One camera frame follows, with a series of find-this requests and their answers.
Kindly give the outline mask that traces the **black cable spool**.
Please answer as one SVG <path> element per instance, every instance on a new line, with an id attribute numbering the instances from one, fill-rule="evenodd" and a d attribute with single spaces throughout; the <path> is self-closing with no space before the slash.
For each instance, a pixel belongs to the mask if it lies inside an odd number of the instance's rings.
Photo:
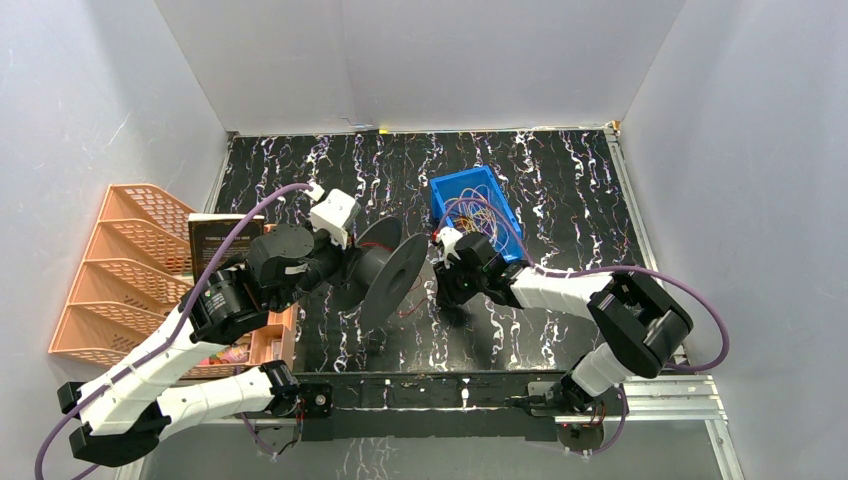
<path id="1" fill-rule="evenodd" d="M 332 307 L 340 312 L 359 308 L 366 331 L 382 326 L 415 283 L 427 251 L 425 234 L 404 237 L 399 218 L 380 219 L 345 253 L 330 295 Z"/>

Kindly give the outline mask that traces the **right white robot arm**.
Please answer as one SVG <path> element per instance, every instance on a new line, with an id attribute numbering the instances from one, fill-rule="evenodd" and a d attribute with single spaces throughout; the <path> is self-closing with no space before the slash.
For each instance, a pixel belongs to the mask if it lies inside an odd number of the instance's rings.
<path id="1" fill-rule="evenodd" d="M 656 377 L 694 327 L 668 291 L 640 271 L 546 276 L 526 260 L 506 261 L 485 235 L 450 227 L 436 234 L 435 243 L 441 308 L 457 308 L 482 293 L 498 305 L 558 311 L 598 327 L 603 343 L 557 385 L 514 400 L 521 408 L 590 413 L 605 392 L 627 378 Z"/>

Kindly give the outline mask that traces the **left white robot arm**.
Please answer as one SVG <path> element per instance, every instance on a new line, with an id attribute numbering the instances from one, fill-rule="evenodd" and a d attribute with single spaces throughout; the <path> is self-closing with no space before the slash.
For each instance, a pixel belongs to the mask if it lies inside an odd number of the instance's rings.
<path id="1" fill-rule="evenodd" d="M 72 456 L 119 467 L 168 437 L 208 420 L 248 412 L 288 416 L 300 411 L 301 386 L 283 360 L 190 386 L 177 381 L 202 360 L 267 325 L 301 297 L 349 274 L 360 249 L 311 224 L 283 224 L 255 238 L 245 254 L 218 252 L 163 324 L 95 380 L 68 382 L 57 392 Z"/>

